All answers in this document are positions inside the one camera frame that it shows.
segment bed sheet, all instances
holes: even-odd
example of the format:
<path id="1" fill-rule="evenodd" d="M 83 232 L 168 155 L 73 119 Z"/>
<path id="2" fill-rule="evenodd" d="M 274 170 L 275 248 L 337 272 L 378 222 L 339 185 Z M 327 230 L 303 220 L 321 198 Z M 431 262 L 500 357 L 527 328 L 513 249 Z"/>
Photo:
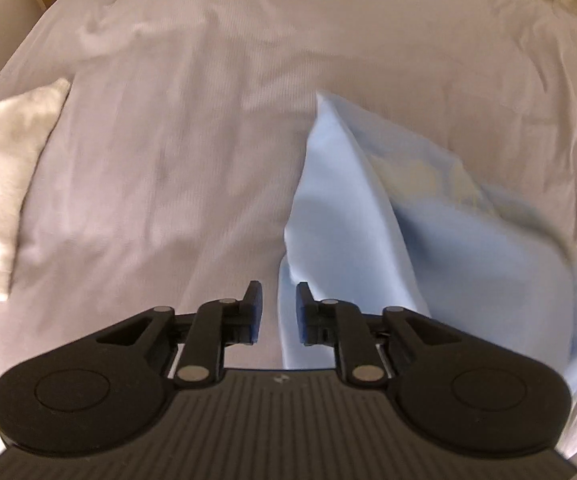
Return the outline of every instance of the bed sheet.
<path id="1" fill-rule="evenodd" d="M 577 20 L 540 0 L 59 0 L 0 99 L 60 76 L 73 88 L 25 200 L 0 375 L 252 279 L 260 342 L 226 361 L 280 367 L 278 267 L 316 89 L 453 150 L 577 247 Z M 577 405 L 561 449 L 577 450 Z"/>

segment light blue fabric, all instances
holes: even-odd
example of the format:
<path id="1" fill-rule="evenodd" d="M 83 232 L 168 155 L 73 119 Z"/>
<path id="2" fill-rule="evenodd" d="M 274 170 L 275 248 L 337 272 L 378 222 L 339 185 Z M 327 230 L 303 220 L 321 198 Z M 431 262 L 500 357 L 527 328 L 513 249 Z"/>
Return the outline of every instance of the light blue fabric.
<path id="1" fill-rule="evenodd" d="M 544 362 L 577 393 L 577 268 L 522 200 L 480 186 L 427 139 L 318 96 L 284 231 L 278 305 L 286 368 L 333 366 L 299 342 L 295 287 L 364 313 L 401 305 Z"/>

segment bed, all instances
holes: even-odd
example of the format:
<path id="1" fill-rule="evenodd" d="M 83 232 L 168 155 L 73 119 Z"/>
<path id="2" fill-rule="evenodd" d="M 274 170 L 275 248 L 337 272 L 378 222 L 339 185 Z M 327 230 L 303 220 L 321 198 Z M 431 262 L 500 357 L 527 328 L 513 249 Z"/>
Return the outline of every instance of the bed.
<path id="1" fill-rule="evenodd" d="M 456 152 L 577 247 L 577 19 L 541 0 L 58 0 L 0 99 L 73 81 L 25 199 L 0 375 L 156 304 L 276 297 L 315 113 L 334 92 Z M 577 401 L 559 448 L 577 451 Z M 0 452 L 3 444 L 0 440 Z"/>

